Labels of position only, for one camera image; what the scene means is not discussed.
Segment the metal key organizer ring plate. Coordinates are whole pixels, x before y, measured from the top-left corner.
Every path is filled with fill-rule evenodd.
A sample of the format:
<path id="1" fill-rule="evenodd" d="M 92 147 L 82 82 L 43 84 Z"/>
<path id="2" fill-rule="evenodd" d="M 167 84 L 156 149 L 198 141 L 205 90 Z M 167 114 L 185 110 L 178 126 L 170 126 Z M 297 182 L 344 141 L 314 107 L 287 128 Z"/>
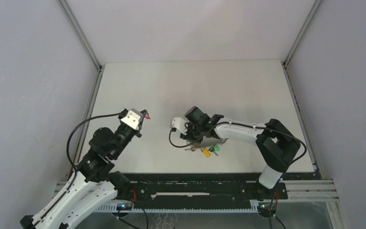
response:
<path id="1" fill-rule="evenodd" d="M 210 158 L 211 155 L 219 156 L 218 152 L 221 150 L 221 146 L 227 141 L 227 138 L 204 138 L 200 143 L 189 144 L 184 150 L 185 151 L 200 151 L 206 158 Z"/>

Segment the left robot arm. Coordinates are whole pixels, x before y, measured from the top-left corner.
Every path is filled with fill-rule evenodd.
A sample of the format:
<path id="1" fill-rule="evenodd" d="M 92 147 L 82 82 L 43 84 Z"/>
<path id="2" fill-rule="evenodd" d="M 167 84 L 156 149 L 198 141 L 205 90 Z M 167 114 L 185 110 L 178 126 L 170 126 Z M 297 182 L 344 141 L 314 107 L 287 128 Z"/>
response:
<path id="1" fill-rule="evenodd" d="M 129 179 L 113 163 L 136 137 L 141 137 L 147 110 L 124 109 L 116 113 L 119 127 L 97 129 L 89 150 L 59 193 L 38 213 L 20 220 L 24 229 L 74 229 L 101 205 L 115 198 L 126 198 L 132 191 Z"/>

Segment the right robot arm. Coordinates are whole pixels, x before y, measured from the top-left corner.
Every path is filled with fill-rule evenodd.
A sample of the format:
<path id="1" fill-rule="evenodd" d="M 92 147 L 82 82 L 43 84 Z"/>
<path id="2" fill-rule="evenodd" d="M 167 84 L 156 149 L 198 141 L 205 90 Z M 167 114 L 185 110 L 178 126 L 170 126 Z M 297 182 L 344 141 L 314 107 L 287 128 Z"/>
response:
<path id="1" fill-rule="evenodd" d="M 306 144 L 295 137 L 279 120 L 267 123 L 246 123 L 229 119 L 221 114 L 209 116 L 197 106 L 186 112 L 184 117 L 174 117 L 170 122 L 171 132 L 177 131 L 186 147 L 200 144 L 205 138 L 236 140 L 256 146 L 265 163 L 256 185 L 261 198 L 270 198 L 275 186 L 289 167 L 307 152 Z"/>

